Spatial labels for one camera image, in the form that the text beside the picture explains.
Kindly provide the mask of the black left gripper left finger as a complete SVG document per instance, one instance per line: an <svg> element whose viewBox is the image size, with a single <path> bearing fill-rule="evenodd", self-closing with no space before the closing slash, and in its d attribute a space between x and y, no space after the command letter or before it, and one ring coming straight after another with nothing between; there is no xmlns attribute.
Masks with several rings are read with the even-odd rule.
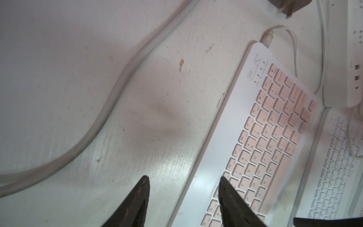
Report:
<svg viewBox="0 0 363 227"><path fill-rule="evenodd" d="M149 177L143 176L103 226L143 227L147 215L149 194Z"/></svg>

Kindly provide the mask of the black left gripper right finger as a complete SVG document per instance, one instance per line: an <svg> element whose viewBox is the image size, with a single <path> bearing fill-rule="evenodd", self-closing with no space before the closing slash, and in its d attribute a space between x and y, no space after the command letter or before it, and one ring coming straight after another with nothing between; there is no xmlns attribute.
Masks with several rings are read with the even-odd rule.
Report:
<svg viewBox="0 0 363 227"><path fill-rule="evenodd" d="M224 227L266 226L224 176L219 181L219 203Z"/></svg>

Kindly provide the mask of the pink keyboard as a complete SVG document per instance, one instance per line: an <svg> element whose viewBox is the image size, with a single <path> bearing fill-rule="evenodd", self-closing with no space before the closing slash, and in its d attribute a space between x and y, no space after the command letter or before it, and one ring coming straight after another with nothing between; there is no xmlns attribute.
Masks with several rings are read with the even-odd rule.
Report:
<svg viewBox="0 0 363 227"><path fill-rule="evenodd" d="M168 225L223 226L221 177L270 224L322 110L264 44L252 43Z"/></svg>

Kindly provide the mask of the pink charger adapter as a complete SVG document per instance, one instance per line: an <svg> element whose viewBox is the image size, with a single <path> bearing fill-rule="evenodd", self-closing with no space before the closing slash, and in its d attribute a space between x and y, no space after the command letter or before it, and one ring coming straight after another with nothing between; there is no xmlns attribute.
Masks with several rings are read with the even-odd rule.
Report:
<svg viewBox="0 0 363 227"><path fill-rule="evenodd" d="M285 14L286 19L289 19L293 13L309 5L312 0L269 0L269 2Z"/></svg>

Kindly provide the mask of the middle white keyboard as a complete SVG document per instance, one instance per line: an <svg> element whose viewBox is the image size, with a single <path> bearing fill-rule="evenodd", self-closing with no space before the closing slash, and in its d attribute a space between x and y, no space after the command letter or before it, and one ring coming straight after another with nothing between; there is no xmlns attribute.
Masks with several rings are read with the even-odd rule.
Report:
<svg viewBox="0 0 363 227"><path fill-rule="evenodd" d="M294 218L363 216L363 123L347 110L326 108L303 173Z"/></svg>

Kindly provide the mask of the white power strip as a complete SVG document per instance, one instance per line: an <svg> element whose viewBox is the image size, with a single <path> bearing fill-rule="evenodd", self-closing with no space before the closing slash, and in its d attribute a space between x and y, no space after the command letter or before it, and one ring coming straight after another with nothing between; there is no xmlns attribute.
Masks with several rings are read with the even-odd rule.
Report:
<svg viewBox="0 0 363 227"><path fill-rule="evenodd" d="M328 1L323 102L354 107L363 98L363 2Z"/></svg>

